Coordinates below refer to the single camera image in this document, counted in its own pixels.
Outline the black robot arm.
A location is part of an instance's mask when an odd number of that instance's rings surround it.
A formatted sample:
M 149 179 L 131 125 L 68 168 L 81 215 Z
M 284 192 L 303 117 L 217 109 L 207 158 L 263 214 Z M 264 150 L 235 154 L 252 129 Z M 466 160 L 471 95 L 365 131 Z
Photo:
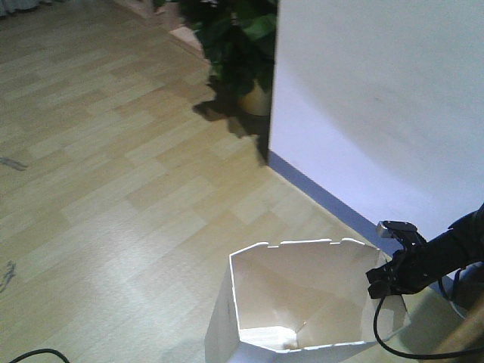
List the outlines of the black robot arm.
M 366 272 L 372 299 L 415 294 L 448 273 L 483 261 L 483 208 L 452 223 L 430 241 L 410 222 L 384 220 L 377 233 L 397 240 L 402 248 L 384 265 Z

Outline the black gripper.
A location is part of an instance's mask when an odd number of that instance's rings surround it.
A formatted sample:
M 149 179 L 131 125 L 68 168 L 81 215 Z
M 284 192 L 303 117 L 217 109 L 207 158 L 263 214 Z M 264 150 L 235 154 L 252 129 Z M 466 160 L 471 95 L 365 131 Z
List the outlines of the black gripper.
M 392 295 L 411 294 L 407 276 L 409 262 L 408 251 L 397 250 L 391 261 L 367 271 L 370 298 L 381 299 Z

